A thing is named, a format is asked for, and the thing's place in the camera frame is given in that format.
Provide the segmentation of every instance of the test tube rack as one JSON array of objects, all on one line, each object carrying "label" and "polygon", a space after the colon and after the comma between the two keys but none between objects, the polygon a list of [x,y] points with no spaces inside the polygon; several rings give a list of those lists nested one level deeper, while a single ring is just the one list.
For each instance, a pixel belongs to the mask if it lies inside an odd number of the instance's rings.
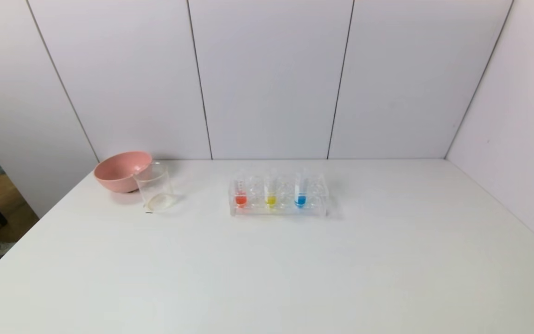
[{"label": "test tube rack", "polygon": [[[275,204],[266,201],[265,182],[275,177]],[[233,178],[229,187],[231,216],[237,215],[294,215],[326,216],[329,190],[324,176],[305,175],[307,182],[305,203],[299,207],[295,202],[297,177],[294,174],[252,175],[243,174]],[[237,193],[237,184],[244,186],[244,197]]]}]

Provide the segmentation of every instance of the glass beaker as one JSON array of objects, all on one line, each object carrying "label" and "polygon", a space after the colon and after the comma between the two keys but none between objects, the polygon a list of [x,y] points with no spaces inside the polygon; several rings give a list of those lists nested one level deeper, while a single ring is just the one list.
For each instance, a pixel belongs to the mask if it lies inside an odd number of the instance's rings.
[{"label": "glass beaker", "polygon": [[176,201],[166,163],[153,161],[145,169],[133,175],[133,178],[140,188],[148,211],[163,211]]}]

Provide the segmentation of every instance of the test tube with blue liquid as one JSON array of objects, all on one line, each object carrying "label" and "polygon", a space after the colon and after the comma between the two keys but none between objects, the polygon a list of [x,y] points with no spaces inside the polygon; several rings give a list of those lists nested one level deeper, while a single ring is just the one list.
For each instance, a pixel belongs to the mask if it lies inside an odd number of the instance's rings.
[{"label": "test tube with blue liquid", "polygon": [[306,173],[296,174],[294,203],[297,207],[304,207],[306,204],[306,189],[308,188],[308,178]]}]

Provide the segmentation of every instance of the white backdrop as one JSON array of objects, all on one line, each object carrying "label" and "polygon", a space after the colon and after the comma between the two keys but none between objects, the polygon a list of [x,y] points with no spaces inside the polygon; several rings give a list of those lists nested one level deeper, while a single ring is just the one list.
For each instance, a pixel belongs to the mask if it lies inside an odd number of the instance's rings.
[{"label": "white backdrop", "polygon": [[534,231],[534,0],[517,0],[448,159]]}]

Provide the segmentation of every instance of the white wall panel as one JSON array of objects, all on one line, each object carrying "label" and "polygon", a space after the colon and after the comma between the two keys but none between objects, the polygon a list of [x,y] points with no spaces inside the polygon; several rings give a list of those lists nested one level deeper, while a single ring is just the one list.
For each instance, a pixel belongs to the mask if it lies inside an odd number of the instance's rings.
[{"label": "white wall panel", "polygon": [[329,158],[443,158],[510,3],[356,1]]},{"label": "white wall panel", "polygon": [[100,159],[209,159],[185,0],[30,0]]},{"label": "white wall panel", "polygon": [[190,0],[214,159],[326,158],[352,0]]},{"label": "white wall panel", "polygon": [[516,0],[448,157],[534,231],[534,0]]},{"label": "white wall panel", "polygon": [[0,0],[0,164],[42,217],[96,163],[28,6]]}]

